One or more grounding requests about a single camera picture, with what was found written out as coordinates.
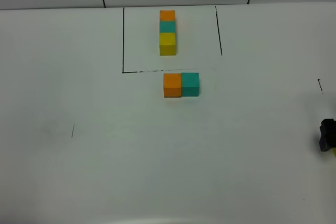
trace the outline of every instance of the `white table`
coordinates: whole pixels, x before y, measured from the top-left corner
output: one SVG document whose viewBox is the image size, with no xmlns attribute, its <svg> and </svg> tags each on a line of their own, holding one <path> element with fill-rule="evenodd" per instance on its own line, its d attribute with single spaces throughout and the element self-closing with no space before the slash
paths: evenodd
<svg viewBox="0 0 336 224">
<path fill-rule="evenodd" d="M 171 8 L 172 58 L 167 7 L 0 12 L 1 221 L 333 223 L 336 4 L 217 6 L 223 55 L 214 6 Z"/>
</svg>

